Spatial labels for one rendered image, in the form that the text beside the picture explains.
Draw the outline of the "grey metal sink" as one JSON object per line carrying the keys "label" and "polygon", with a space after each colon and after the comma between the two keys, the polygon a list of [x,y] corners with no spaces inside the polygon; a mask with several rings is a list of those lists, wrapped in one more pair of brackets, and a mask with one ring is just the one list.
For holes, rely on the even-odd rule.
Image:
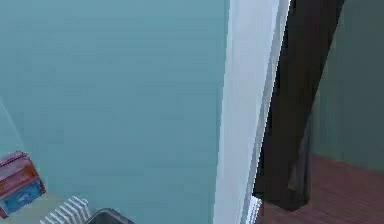
{"label": "grey metal sink", "polygon": [[112,208],[96,211],[84,224],[135,224]]}

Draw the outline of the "white ribbed dish rack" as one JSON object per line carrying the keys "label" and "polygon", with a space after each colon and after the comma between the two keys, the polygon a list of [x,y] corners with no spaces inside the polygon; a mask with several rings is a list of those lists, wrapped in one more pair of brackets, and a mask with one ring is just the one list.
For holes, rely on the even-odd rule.
{"label": "white ribbed dish rack", "polygon": [[85,224],[91,217],[88,201],[71,196],[39,220],[39,224]]}

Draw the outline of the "dark brown room door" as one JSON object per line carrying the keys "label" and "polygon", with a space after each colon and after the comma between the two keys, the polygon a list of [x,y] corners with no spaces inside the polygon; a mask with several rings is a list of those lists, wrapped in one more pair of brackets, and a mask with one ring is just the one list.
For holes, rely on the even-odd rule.
{"label": "dark brown room door", "polygon": [[310,115],[344,2],[290,1],[253,190],[284,210],[310,198]]}

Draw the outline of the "pink and blue book stack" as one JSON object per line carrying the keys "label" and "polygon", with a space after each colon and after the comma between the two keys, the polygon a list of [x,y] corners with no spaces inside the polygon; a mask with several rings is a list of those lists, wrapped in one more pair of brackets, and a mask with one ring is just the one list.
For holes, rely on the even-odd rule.
{"label": "pink and blue book stack", "polygon": [[16,151],[0,158],[0,217],[31,203],[46,192],[28,154]]}

